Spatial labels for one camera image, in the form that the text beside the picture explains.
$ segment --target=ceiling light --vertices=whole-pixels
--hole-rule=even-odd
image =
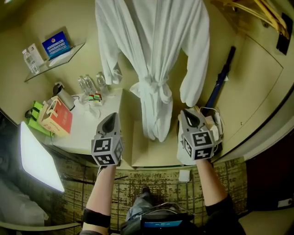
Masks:
[[[23,169],[28,174],[64,192],[53,158],[37,141],[25,122],[20,127],[20,150]]]

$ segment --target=blue box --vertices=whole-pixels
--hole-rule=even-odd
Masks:
[[[69,43],[63,31],[55,34],[53,37],[43,42],[42,45],[50,60],[70,50]]]

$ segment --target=glass shelf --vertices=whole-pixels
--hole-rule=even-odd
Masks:
[[[73,47],[73,48],[70,50],[70,54],[69,54],[67,57],[58,60],[58,61],[55,62],[52,66],[49,66],[49,65],[50,65],[50,63],[51,63],[52,61],[54,61],[56,58],[54,58],[54,59],[52,59],[52,60],[49,60],[49,61],[48,61],[48,60],[45,61],[45,63],[44,63],[43,65],[40,66],[40,72],[39,72],[38,74],[36,74],[36,75],[34,75],[34,74],[32,74],[32,73],[30,72],[30,73],[28,74],[28,76],[27,76],[27,78],[25,79],[24,82],[27,82],[27,81],[31,80],[32,78],[37,77],[38,75],[47,72],[48,70],[51,70],[51,69],[53,69],[53,68],[56,68],[56,67],[58,67],[58,66],[61,66],[61,65],[63,65],[63,64],[66,64],[66,63],[70,62],[70,60],[74,57],[75,54],[77,54],[77,52],[83,47],[83,45],[85,45],[85,44],[82,43],[82,44],[79,44],[79,45]]]

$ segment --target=shoe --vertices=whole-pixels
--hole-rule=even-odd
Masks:
[[[144,187],[141,189],[141,194],[143,194],[143,193],[148,193],[148,194],[151,195],[151,191],[150,191],[150,189],[149,189],[148,186],[144,186]]]

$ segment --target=white bathrobe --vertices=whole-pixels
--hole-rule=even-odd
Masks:
[[[146,137],[164,141],[172,94],[167,85],[180,49],[188,55],[181,101],[192,107],[201,94],[209,54],[209,16],[202,0],[96,0],[102,67],[107,84],[118,84],[119,53],[138,74],[131,92],[141,99]]]

